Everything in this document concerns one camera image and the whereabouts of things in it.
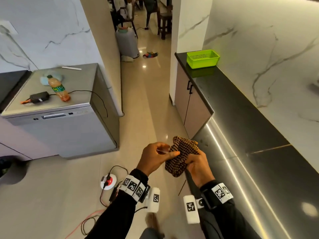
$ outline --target plastic basket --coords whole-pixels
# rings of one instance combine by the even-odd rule
[[[187,53],[187,63],[192,69],[215,66],[219,55],[213,50],[202,50]]]

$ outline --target floor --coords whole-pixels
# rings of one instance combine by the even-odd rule
[[[135,25],[145,27],[145,11],[137,11]],[[148,31],[138,28],[141,55],[158,52],[153,59],[139,57],[133,63],[122,63],[122,96],[125,116],[120,118],[120,149],[75,160],[59,156],[38,159],[29,164],[26,177],[16,185],[0,187],[0,231],[6,239],[64,239],[91,213],[102,210],[99,196],[100,180],[113,165],[134,169],[143,148],[156,141],[172,144],[173,136],[187,137],[184,126],[169,101],[170,35],[166,40],[157,36],[156,14],[151,15]],[[126,172],[114,168],[118,179]],[[157,214],[166,238],[175,235],[187,238],[185,218],[178,192],[185,177],[174,178],[162,165],[150,175],[149,184],[161,190]],[[110,191],[103,194],[108,203]],[[146,210],[134,216],[127,238],[139,238],[144,228]],[[69,237],[84,238],[80,229]]]

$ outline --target round white power strip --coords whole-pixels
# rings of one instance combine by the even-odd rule
[[[104,183],[106,181],[106,177],[107,177],[107,175],[103,176],[101,179],[101,189],[103,189]],[[117,178],[114,174],[110,174],[110,177],[111,177],[111,179],[110,179],[109,183],[105,186],[104,190],[112,189],[117,182]]]

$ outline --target brown and black cloth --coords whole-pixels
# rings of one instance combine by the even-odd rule
[[[180,155],[165,162],[165,169],[174,177],[179,177],[187,168],[185,161],[189,154],[199,154],[197,152],[197,143],[193,140],[175,136],[173,137],[173,145],[169,149],[170,152],[180,151]]]

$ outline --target foot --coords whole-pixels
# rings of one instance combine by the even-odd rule
[[[145,222],[148,228],[153,228],[156,231],[160,230],[159,223],[155,213],[147,213],[145,217]]]

